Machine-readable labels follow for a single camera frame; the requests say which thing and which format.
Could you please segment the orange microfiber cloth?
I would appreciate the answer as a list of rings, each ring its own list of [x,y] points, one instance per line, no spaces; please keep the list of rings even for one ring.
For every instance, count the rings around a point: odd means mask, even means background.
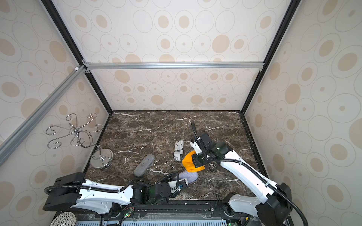
[[[196,154],[196,151],[189,152],[183,159],[182,163],[187,172],[199,172],[205,169],[205,166],[195,167],[192,156]]]

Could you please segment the dark grey eyeglass case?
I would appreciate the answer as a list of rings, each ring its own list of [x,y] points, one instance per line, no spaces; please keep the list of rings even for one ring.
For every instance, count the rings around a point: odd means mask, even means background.
[[[148,154],[135,168],[133,171],[134,176],[142,177],[146,171],[153,165],[155,156],[153,154]]]

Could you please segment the newspaper print eyeglass case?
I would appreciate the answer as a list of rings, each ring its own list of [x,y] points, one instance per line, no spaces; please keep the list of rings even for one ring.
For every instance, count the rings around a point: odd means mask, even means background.
[[[183,140],[176,142],[175,147],[174,147],[173,157],[177,162],[180,162],[183,160],[183,148],[184,148]]]

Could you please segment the lavender fabric eyeglass case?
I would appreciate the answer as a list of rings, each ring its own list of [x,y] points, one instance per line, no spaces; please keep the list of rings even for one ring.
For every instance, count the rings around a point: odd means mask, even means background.
[[[191,184],[193,182],[196,182],[199,176],[197,172],[184,171],[179,174],[179,177],[180,179],[186,179],[188,184]]]

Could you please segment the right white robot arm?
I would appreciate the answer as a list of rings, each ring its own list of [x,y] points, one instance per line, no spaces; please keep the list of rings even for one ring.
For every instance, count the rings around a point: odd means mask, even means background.
[[[226,212],[233,215],[245,213],[258,217],[266,226],[281,226],[292,212],[291,191],[286,184],[276,182],[263,176],[236,151],[221,141],[215,143],[207,133],[194,137],[190,142],[195,150],[192,162],[195,167],[208,163],[220,164],[246,185],[255,197],[230,194],[225,199]]]

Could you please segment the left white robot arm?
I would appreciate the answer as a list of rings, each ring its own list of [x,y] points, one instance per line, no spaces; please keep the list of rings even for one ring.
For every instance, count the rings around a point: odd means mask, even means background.
[[[125,186],[101,184],[85,178],[85,173],[74,173],[55,180],[44,192],[48,195],[44,211],[65,211],[71,208],[84,209],[97,214],[108,214],[115,206],[130,204],[155,204],[167,202],[185,187],[179,176],[174,181],[170,176],[154,184],[132,179]]]

